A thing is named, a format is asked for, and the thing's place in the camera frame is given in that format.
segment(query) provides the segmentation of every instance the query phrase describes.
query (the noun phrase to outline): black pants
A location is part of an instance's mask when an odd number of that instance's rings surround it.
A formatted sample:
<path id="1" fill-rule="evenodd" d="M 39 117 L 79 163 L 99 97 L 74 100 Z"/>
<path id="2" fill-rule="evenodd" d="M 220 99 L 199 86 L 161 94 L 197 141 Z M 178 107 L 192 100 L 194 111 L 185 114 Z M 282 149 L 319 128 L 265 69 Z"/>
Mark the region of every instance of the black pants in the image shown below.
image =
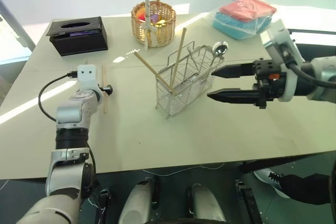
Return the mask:
<path id="1" fill-rule="evenodd" d="M 282 191 L 300 202 L 322 205 L 330 203 L 329 176 L 313 174 L 306 178 L 286 175 L 280 179 Z"/>

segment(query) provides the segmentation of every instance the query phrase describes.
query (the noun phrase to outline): person's leg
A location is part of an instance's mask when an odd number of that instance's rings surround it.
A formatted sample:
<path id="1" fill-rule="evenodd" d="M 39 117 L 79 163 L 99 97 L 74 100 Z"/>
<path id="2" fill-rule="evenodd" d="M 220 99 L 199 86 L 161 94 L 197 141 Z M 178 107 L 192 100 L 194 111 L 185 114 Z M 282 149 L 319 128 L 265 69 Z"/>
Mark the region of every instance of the person's leg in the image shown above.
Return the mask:
<path id="1" fill-rule="evenodd" d="M 296 175 L 279 175 L 271 169 L 258 170 L 254 174 L 272 186 L 281 197 L 314 205 L 330 203 L 327 175 L 314 174 L 301 178 Z"/>

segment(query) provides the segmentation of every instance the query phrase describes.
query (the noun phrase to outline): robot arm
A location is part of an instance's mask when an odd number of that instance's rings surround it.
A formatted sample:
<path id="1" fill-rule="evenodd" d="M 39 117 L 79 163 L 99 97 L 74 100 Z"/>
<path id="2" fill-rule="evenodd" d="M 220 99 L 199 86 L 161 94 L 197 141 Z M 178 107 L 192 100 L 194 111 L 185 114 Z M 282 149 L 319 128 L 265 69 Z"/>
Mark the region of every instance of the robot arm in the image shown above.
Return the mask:
<path id="1" fill-rule="evenodd" d="M 57 108 L 56 149 L 51 153 L 47 197 L 38 201 L 19 224 L 77 223 L 79 208 L 92 192 L 96 168 L 87 162 L 90 118 L 103 99 L 102 90 L 110 95 L 112 87 L 98 86 L 94 65 L 80 65 L 77 75 L 79 91 Z"/>
<path id="2" fill-rule="evenodd" d="M 222 78 L 255 75 L 257 82 L 253 89 L 221 89 L 209 93 L 208 97 L 220 102 L 254 104 L 261 109 L 266 108 L 267 101 L 278 98 L 288 102 L 295 95 L 336 103 L 336 56 L 304 62 L 280 20 L 260 37 L 271 60 L 226 65 L 212 73 Z"/>

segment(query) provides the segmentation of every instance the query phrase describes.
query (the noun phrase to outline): floor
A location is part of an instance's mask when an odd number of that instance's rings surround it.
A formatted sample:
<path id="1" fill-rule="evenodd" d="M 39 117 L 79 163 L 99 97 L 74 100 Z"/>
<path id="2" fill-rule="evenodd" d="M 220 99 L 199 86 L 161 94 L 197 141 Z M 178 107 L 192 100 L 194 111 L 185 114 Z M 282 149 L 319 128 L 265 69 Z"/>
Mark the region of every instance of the floor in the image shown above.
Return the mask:
<path id="1" fill-rule="evenodd" d="M 319 154 L 289 164 L 273 167 L 279 173 L 308 176 L 314 173 L 329 174 L 336 152 Z M 236 168 L 240 163 L 227 163 L 217 170 L 191 169 L 172 176 L 161 177 L 161 201 L 152 213 L 153 219 L 181 218 L 185 216 L 185 192 L 193 183 L 206 185 L 216 196 L 227 221 L 232 224 L 249 223 L 243 202 L 235 190 L 235 180 L 243 179 L 253 189 L 264 224 L 332 223 L 330 204 L 308 205 L 278 196 L 268 185 L 253 174 L 243 175 Z M 170 174 L 186 167 L 152 169 L 157 174 Z M 141 170 L 100 174 L 103 187 L 112 192 L 112 206 L 107 223 L 117 223 L 122 207 L 134 185 L 152 175 Z M 0 188 L 5 183 L 0 181 Z M 0 191 L 0 223 L 15 223 L 40 198 L 44 184 L 10 180 Z M 80 223 L 94 223 L 96 209 L 85 201 L 80 213 Z"/>

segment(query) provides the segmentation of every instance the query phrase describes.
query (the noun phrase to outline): black tissue box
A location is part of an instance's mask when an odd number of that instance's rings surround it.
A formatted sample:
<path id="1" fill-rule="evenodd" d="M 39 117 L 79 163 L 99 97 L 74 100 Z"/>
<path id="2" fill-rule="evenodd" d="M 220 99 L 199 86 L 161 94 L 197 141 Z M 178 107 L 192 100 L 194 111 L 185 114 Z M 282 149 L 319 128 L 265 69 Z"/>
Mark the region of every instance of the black tissue box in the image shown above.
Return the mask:
<path id="1" fill-rule="evenodd" d="M 101 17 L 53 22 L 47 36 L 61 56 L 108 49 Z"/>

